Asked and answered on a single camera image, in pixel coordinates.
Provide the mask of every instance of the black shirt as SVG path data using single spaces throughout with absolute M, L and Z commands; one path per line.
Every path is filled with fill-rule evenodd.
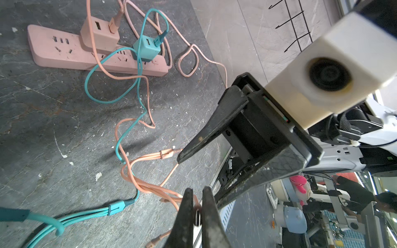
M 337 182 L 340 184 L 337 188 L 348 192 L 350 195 L 350 201 L 352 202 L 348 202 L 347 206 L 350 210 L 360 214 L 370 202 L 374 201 L 373 193 L 363 188 L 359 183 L 345 177 L 338 177 Z

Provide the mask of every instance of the teal usb charger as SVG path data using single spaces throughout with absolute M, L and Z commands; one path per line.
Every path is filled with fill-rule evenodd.
M 134 43 L 133 48 L 138 50 L 139 39 Z M 154 39 L 152 37 L 142 35 L 141 39 L 141 59 L 143 62 L 150 62 L 156 57 L 160 52 L 160 45 L 156 46 Z M 137 55 L 132 53 L 135 60 L 137 60 Z

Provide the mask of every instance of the gray marble floor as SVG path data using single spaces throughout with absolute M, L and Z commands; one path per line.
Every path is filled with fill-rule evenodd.
M 262 85 L 267 84 L 300 52 L 291 23 L 278 0 L 191 0 L 215 60 L 228 69 L 228 84 L 243 72 L 250 72 Z M 300 12 L 297 0 L 287 0 L 291 16 Z M 302 9 L 315 40 L 337 21 L 334 0 L 301 0 Z M 293 19 L 297 36 L 306 33 L 303 16 Z M 311 41 L 299 40 L 301 49 Z

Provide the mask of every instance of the pink power strip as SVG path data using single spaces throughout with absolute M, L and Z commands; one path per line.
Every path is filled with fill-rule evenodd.
M 82 49 L 79 35 L 37 25 L 29 25 L 27 32 L 33 60 L 39 66 L 91 70 L 96 65 L 93 53 Z M 118 52 L 103 64 L 104 68 L 109 72 L 138 74 L 137 61 L 131 52 Z M 106 57 L 104 54 L 98 56 L 100 59 Z M 167 73 L 168 66 L 161 55 L 143 63 L 143 75 L 161 77 Z

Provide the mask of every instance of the camera lens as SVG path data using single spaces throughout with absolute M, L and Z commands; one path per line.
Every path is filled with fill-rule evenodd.
M 338 91 L 346 87 L 351 81 L 350 73 L 339 62 L 319 58 L 309 69 L 311 81 L 318 88 L 326 91 Z

